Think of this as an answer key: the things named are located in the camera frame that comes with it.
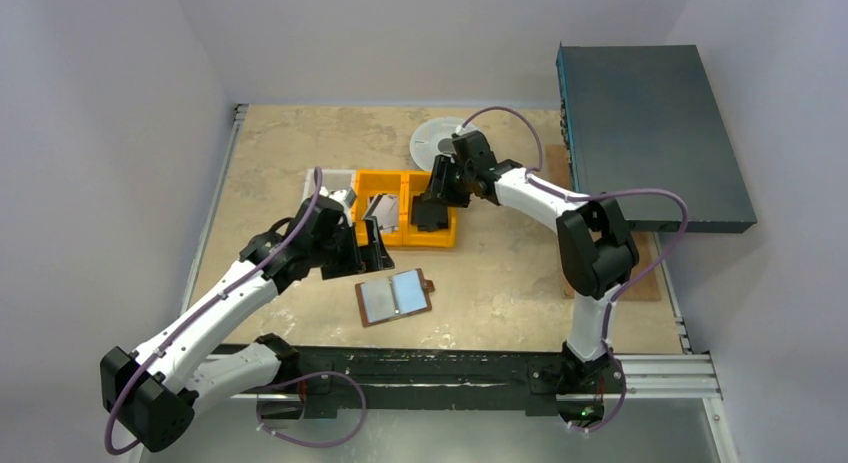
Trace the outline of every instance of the metal frame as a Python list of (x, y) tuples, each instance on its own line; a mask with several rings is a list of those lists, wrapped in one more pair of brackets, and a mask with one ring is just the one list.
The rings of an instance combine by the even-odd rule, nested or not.
[[(219, 173), (218, 181), (216, 183), (212, 206), (200, 233), (197, 252), (192, 262), (189, 279), (183, 294), (180, 310), (181, 313), (185, 312), (190, 304), (191, 295), (194, 291), (194, 285), (197, 280), (198, 270), (209, 239), (209, 231), (214, 221), (218, 202), (221, 197), (221, 191), (226, 179), (227, 170), (229, 168), (230, 161), (232, 160), (235, 146), (238, 142), (245, 116), (247, 115), (247, 110), (248, 105), (238, 105), (235, 110), (235, 121), (233, 122), (233, 128), (230, 132), (230, 141)], [(658, 235), (655, 234), (654, 239), (656, 241), (657, 248), (661, 248)], [(725, 417), (724, 407), (722, 404), (721, 387), (715, 374), (712, 359), (709, 355), (692, 354), (688, 333), (686, 332), (686, 326), (680, 312), (680, 307), (677, 303), (677, 296), (674, 292), (674, 287), (672, 286), (670, 279), (666, 276), (668, 275), (666, 262), (662, 263), (662, 269), (663, 280), (665, 281), (666, 288), (669, 293), (669, 299), (671, 300), (672, 311), (674, 313), (675, 322), (677, 323), (681, 348), (683, 349), (684, 354), (621, 355), (619, 358), (622, 361), (624, 371), (627, 374), (627, 398), (687, 398), (702, 400), (708, 419), (710, 433), (720, 461), (722, 463), (737, 463), (739, 461), (738, 452), (733, 443), (730, 429), (727, 425), (727, 418)], [(226, 353), (216, 353), (210, 355), (207, 361), (214, 361), (224, 356), (226, 356)], [(297, 396), (285, 394), (241, 394), (233, 396), (232, 398), (287, 401), (296, 400)], [(558, 396), (557, 401), (574, 401), (592, 398), (594, 398), (594, 395), (591, 394), (570, 394)], [(139, 446), (134, 451), (125, 455), (125, 461), (140, 462), (142, 461), (143, 453), (143, 447)]]

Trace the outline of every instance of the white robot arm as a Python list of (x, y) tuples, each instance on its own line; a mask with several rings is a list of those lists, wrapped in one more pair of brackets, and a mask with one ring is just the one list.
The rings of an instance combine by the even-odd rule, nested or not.
[[(465, 207), (473, 194), (514, 208), (557, 234), (563, 271), (578, 293), (557, 392), (580, 388), (610, 364), (610, 298), (639, 258), (618, 204), (586, 201), (511, 160), (497, 162), (479, 131), (455, 135), (453, 143), (456, 155), (436, 158), (421, 201)], [(329, 279), (394, 267), (375, 221), (366, 221), (368, 244), (357, 246), (349, 211), (354, 198), (352, 190), (322, 189), (287, 222), (285, 234), (276, 231), (281, 221), (253, 237), (215, 286), (168, 328), (130, 353), (118, 347), (107, 353), (100, 369), (110, 424), (120, 421), (145, 447), (159, 451), (215, 403), (300, 376), (297, 352), (275, 335), (212, 363), (204, 360), (245, 318), (311, 268), (321, 268)]]

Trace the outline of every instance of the beige tabletop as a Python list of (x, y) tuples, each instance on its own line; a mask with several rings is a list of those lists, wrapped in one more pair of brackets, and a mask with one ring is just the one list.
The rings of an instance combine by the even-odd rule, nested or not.
[[(235, 148), (192, 301), (238, 258), (255, 234), (293, 216), (306, 170), (417, 169), (412, 132), (441, 116), (473, 109), (250, 105)], [(546, 144), (561, 141), (559, 114), (523, 112)], [(536, 148), (511, 115), (474, 121), (499, 159), (530, 165)], [(512, 209), (473, 200), (459, 212), (450, 250), (389, 248), (391, 272), (321, 280), (313, 270), (245, 320), (227, 338), (247, 343), (276, 333), (293, 345), (559, 351), (571, 327), (572, 300), (562, 295), (555, 235)], [(354, 284), (421, 268), (432, 280), (433, 310), (363, 328)], [(621, 302), (612, 336), (623, 353), (680, 353), (665, 285), (660, 301)]]

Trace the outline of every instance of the yellow container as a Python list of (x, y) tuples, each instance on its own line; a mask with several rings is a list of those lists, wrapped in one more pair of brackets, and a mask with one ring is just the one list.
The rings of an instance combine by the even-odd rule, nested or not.
[(430, 173), (426, 171), (385, 171), (358, 170), (353, 189), (356, 191), (356, 203), (351, 209), (351, 216), (356, 224), (356, 239), (360, 245), (368, 243), (365, 232), (365, 222), (362, 215), (368, 208), (368, 199), (372, 196), (386, 193), (398, 195), (398, 231), (383, 233), (383, 243), (392, 247), (430, 247), (453, 248), (456, 245), (457, 209), (448, 208), (450, 228), (433, 232), (419, 231), (411, 223), (412, 198), (424, 193)]

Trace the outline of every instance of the white enclosure wall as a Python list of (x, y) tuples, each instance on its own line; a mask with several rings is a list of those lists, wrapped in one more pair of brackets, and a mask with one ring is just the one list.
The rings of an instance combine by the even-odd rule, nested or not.
[(759, 223), (691, 236), (671, 275), (743, 461), (848, 461), (848, 0), (690, 0)]
[(240, 103), (559, 108), (556, 48), (662, 44), (687, 0), (180, 0)]
[(115, 461), (100, 357), (179, 311), (232, 106), (177, 0), (0, 0), (0, 460)]

